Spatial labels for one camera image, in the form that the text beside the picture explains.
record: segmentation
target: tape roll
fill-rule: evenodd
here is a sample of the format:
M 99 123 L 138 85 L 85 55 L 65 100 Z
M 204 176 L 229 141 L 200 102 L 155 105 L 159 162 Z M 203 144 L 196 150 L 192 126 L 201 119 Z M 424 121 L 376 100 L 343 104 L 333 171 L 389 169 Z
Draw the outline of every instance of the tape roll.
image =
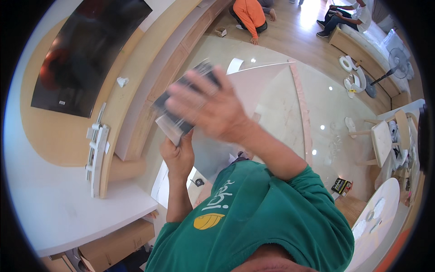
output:
M 343 67 L 343 69 L 345 69 L 347 72 L 352 71 L 352 66 L 345 56 L 340 56 L 338 58 L 338 62 L 340 63 L 341 67 Z

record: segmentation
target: orange object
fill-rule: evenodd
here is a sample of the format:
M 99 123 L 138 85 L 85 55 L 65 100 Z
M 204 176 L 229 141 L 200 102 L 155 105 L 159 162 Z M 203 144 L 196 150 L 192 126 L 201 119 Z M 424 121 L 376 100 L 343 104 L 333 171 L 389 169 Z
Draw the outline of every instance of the orange object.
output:
M 260 3 L 257 0 L 236 0 L 233 9 L 252 34 L 252 37 L 257 39 L 258 35 L 255 28 L 262 26 L 266 22 Z

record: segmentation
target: bare foot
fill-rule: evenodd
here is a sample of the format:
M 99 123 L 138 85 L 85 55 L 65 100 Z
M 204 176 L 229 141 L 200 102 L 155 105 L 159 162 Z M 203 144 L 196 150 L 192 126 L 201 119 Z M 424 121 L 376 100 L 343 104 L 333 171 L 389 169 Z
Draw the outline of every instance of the bare foot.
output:
M 276 20 L 276 12 L 275 9 L 271 9 L 269 15 L 271 16 L 271 21 L 274 22 Z

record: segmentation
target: person in orange shirt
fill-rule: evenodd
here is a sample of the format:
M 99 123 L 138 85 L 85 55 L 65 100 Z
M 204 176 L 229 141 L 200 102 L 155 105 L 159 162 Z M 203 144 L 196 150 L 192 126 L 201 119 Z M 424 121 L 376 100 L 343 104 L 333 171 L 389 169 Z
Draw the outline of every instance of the person in orange shirt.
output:
M 237 20 L 239 29 L 252 34 L 251 43 L 258 44 L 258 34 L 268 28 L 263 8 L 257 0 L 236 0 L 230 7 L 230 14 Z

